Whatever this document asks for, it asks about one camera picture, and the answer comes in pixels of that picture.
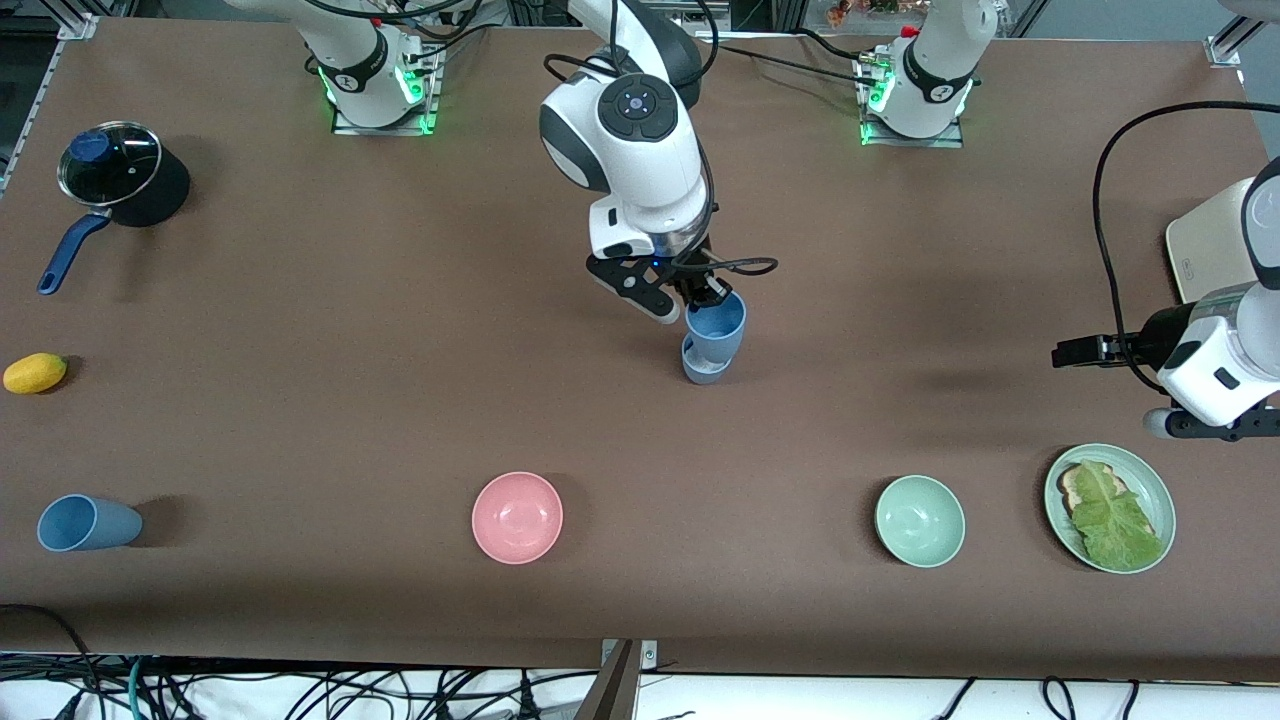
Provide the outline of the glass lid with blue knob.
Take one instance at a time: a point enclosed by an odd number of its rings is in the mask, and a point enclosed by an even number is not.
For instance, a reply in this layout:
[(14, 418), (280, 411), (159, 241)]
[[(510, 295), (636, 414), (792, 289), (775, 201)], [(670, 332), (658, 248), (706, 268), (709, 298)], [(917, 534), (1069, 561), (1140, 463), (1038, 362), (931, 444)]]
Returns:
[(77, 202), (109, 206), (138, 193), (155, 176), (163, 145), (148, 128), (113, 120), (79, 132), (58, 165), (61, 191)]

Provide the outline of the green lettuce leaf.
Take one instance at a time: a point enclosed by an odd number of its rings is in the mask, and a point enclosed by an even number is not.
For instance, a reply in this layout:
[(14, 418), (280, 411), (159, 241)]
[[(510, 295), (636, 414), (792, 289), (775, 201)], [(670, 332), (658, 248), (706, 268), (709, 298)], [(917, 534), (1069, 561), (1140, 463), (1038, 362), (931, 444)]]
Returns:
[(1102, 462), (1083, 461), (1062, 477), (1071, 524), (1085, 555), (1115, 571), (1139, 571), (1156, 562), (1164, 546), (1138, 496)]

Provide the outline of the mint green bowl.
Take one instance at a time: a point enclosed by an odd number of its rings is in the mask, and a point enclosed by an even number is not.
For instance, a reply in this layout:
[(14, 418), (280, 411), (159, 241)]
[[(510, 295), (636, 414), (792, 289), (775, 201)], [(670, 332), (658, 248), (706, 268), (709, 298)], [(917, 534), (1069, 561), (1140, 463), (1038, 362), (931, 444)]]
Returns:
[(919, 569), (952, 561), (966, 536), (957, 496), (927, 475), (891, 480), (876, 501), (873, 524), (879, 542), (895, 559)]

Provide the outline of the green ribbed plate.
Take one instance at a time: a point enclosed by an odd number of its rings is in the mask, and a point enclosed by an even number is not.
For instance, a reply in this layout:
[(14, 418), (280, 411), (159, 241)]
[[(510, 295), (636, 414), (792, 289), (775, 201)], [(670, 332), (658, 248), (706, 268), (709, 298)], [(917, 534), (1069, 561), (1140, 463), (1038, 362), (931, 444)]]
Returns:
[[(1137, 493), (1140, 507), (1146, 511), (1164, 546), (1161, 557), (1148, 568), (1139, 571), (1107, 570), (1091, 561), (1085, 555), (1082, 537), (1073, 525), (1062, 491), (1059, 488), (1061, 475), (1073, 465), (1085, 460), (1108, 464)], [(1087, 443), (1062, 451), (1044, 473), (1042, 505), (1044, 518), (1062, 547), (1087, 566), (1111, 574), (1133, 575), (1155, 568), (1169, 555), (1178, 533), (1178, 516), (1172, 497), (1158, 473), (1146, 460), (1114, 445)]]

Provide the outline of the dark metal bar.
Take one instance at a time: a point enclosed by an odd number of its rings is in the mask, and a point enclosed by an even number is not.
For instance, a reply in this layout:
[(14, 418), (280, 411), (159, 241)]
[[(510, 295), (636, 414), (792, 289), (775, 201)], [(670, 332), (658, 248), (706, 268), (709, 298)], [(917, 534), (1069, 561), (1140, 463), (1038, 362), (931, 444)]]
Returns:
[(641, 641), (613, 641), (573, 720), (634, 720), (644, 659)]

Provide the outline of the blue plastic cup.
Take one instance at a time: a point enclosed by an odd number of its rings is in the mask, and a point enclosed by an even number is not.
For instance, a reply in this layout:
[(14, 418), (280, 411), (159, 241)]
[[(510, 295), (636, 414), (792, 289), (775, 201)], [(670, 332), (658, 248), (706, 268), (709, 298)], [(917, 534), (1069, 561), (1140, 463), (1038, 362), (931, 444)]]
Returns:
[(713, 363), (732, 360), (742, 343), (748, 309), (740, 293), (732, 291), (718, 307), (689, 307), (685, 313), (687, 334), (704, 357)]
[(50, 552), (65, 553), (122, 547), (136, 541), (142, 516), (131, 506), (87, 495), (65, 495), (41, 514), (36, 537)]
[(685, 375), (696, 386), (712, 386), (730, 369), (732, 360), (713, 363), (701, 355), (692, 334), (686, 334), (681, 346)]

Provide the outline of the colourful toy items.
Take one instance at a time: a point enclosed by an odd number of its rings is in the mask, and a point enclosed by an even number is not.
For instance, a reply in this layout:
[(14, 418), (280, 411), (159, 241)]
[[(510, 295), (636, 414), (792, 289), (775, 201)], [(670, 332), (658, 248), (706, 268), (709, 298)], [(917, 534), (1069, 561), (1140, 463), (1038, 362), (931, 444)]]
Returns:
[(832, 0), (826, 9), (831, 28), (845, 24), (850, 15), (888, 15), (909, 10), (915, 0)]

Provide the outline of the yellow lemon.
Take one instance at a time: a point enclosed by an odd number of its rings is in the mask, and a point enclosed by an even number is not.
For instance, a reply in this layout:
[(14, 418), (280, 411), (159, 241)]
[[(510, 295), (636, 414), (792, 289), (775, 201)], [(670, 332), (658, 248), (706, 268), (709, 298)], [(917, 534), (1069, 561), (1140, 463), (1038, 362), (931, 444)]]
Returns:
[(59, 386), (68, 361), (56, 354), (31, 354), (10, 364), (3, 373), (3, 387), (14, 395), (40, 395)]

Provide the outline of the cream white toaster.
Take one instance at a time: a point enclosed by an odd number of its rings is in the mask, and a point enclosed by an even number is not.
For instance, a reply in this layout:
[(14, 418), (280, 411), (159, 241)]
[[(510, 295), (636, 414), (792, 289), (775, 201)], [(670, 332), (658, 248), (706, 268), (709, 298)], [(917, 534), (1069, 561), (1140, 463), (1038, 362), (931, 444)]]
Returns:
[(1166, 254), (1178, 297), (1184, 304), (1254, 279), (1240, 223), (1253, 181), (1245, 177), (1169, 223)]

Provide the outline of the aluminium frame corner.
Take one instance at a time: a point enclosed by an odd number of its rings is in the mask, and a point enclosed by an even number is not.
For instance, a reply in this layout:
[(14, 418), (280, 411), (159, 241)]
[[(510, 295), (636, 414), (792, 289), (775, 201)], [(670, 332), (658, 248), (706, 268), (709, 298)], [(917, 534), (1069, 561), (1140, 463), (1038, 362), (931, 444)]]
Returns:
[(1240, 47), (1258, 32), (1261, 23), (1238, 15), (1204, 40), (1206, 56), (1212, 67), (1238, 67)]
[(92, 35), (97, 9), (91, 0), (0, 0), (0, 197), (65, 44)]

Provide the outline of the toasted bread slice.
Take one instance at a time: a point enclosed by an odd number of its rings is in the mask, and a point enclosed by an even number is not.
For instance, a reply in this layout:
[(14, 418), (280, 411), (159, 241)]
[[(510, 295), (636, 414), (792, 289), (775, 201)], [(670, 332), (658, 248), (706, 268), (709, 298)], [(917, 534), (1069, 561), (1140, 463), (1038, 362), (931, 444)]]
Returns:
[(1071, 521), (1082, 534), (1126, 532), (1155, 536), (1137, 493), (1108, 464), (1078, 462), (1061, 475), (1059, 488)]

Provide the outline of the pink bowl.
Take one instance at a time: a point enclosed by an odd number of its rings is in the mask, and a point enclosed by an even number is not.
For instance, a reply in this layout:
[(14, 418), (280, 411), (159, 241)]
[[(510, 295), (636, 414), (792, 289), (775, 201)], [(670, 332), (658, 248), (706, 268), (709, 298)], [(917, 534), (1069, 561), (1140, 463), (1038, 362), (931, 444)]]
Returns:
[(470, 515), (474, 539), (490, 560), (525, 565), (545, 556), (561, 537), (564, 507), (556, 487), (530, 471), (488, 482)]

